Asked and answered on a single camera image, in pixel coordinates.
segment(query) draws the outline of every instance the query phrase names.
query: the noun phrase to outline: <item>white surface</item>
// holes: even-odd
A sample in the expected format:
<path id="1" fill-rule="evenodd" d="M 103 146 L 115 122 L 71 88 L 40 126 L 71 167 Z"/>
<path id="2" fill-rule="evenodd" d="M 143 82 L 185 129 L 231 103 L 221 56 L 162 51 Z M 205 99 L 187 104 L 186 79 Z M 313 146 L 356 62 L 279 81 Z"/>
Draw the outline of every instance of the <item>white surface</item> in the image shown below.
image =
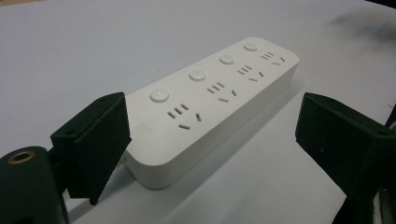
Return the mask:
<path id="1" fill-rule="evenodd" d="M 38 145 L 94 99 L 136 91 L 246 37 L 296 53 L 291 86 L 163 190 L 118 170 L 74 223 L 331 223 L 345 195 L 295 143 L 303 93 L 384 123 L 396 12 L 361 0 L 44 0 L 0 7 L 1 155 Z"/>
<path id="2" fill-rule="evenodd" d="M 260 50 L 246 50 L 251 42 Z M 221 55 L 236 61 L 223 64 Z M 292 52 L 249 37 L 126 95 L 134 141 L 125 166 L 149 189 L 170 186 L 289 86 L 298 62 Z M 205 70 L 205 81 L 191 81 L 197 69 Z"/>

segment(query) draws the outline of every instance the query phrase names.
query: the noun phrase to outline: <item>power switch button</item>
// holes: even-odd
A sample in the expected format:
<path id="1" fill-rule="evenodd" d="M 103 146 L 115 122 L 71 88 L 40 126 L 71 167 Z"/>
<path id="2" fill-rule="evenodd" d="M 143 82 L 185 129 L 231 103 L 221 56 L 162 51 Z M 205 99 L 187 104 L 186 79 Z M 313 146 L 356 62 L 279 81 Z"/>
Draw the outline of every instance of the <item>power switch button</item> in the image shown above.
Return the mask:
<path id="1" fill-rule="evenodd" d="M 224 64 L 233 64 L 234 60 L 233 60 L 233 56 L 231 55 L 223 55 L 219 58 L 221 63 Z"/>
<path id="2" fill-rule="evenodd" d="M 257 45 L 255 45 L 253 43 L 247 43 L 246 45 L 244 45 L 244 48 L 248 51 L 256 51 Z"/>
<path id="3" fill-rule="evenodd" d="M 149 98 L 155 103 L 162 103 L 169 99 L 169 92 L 164 89 L 156 89 L 149 94 Z"/>
<path id="4" fill-rule="evenodd" d="M 206 75 L 204 71 L 195 69 L 189 73 L 189 77 L 193 81 L 202 81 L 205 79 Z"/>

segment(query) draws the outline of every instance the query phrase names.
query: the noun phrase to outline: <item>power socket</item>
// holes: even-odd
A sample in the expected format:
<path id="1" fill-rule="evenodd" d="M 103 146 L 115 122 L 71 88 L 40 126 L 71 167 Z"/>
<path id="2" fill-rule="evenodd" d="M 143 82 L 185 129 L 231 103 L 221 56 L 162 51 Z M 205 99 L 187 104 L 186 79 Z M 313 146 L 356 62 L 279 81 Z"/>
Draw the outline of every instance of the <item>power socket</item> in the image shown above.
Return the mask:
<path id="1" fill-rule="evenodd" d="M 250 37 L 128 94 L 123 163 L 143 186 L 168 187 L 283 91 L 298 62 Z"/>

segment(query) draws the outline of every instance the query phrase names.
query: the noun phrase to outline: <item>socket hole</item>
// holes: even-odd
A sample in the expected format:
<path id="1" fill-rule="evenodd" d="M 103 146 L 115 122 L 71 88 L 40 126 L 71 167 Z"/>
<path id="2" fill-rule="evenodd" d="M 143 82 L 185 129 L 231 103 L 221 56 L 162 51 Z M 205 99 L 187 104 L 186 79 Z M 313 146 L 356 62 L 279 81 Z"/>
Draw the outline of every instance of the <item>socket hole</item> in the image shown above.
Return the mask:
<path id="1" fill-rule="evenodd" d="M 175 119 L 175 115 L 173 115 L 171 112 L 168 112 L 169 117 L 171 117 L 172 119 Z"/>
<path id="2" fill-rule="evenodd" d="M 35 156 L 35 153 L 33 151 L 23 151 L 15 154 L 11 158 L 9 158 L 8 163 L 9 164 L 19 164 L 23 163 L 26 161 L 29 161 Z"/>
<path id="3" fill-rule="evenodd" d="M 183 114 L 177 107 L 175 108 L 175 111 L 176 111 L 179 115 Z"/>
<path id="4" fill-rule="evenodd" d="M 195 117 L 197 118 L 198 122 L 201 122 L 201 116 L 199 114 L 195 114 Z"/>
<path id="5" fill-rule="evenodd" d="M 186 105 L 181 105 L 181 107 L 183 107 L 183 109 L 185 110 L 189 110 L 189 108 Z"/>
<path id="6" fill-rule="evenodd" d="M 189 129 L 190 129 L 189 126 L 183 125 L 183 124 L 179 124 L 178 127 L 179 127 L 179 128 L 182 128 L 182 129 L 185 129 L 185 130 L 189 130 Z"/>

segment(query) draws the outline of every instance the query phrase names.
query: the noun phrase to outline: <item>brass insert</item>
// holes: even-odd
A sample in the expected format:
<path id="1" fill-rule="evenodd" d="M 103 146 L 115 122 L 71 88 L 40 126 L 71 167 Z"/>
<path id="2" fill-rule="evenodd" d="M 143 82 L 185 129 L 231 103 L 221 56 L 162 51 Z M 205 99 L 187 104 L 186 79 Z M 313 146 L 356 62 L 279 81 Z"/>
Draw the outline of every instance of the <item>brass insert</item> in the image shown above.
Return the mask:
<path id="1" fill-rule="evenodd" d="M 20 164 L 26 161 L 29 161 L 35 156 L 35 153 L 33 151 L 22 151 L 19 152 L 15 155 L 13 155 L 11 158 L 9 158 L 8 163 L 9 164 Z"/>

